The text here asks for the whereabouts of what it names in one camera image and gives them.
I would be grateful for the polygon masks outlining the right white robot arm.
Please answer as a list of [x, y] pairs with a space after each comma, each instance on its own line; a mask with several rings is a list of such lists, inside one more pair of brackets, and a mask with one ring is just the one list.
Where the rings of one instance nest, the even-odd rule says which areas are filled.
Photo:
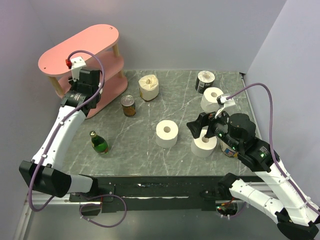
[[237, 159], [266, 183], [271, 197], [228, 173], [218, 183], [218, 193], [223, 199], [240, 199], [272, 219], [280, 232], [289, 240], [313, 240], [320, 223], [319, 206], [307, 199], [285, 170], [270, 144], [256, 137], [256, 125], [244, 113], [221, 116], [200, 113], [195, 121], [186, 124], [194, 139], [201, 134], [216, 137], [237, 153]]

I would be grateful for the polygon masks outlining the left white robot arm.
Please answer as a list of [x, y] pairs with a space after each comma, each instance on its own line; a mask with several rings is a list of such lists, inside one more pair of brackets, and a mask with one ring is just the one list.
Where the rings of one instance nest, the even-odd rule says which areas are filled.
[[62, 166], [75, 133], [100, 101], [96, 94], [100, 76], [101, 71], [93, 68], [79, 71], [79, 80], [62, 97], [57, 119], [45, 142], [32, 160], [20, 164], [19, 172], [32, 190], [59, 198], [80, 192], [87, 201], [98, 197], [97, 181], [63, 173]]

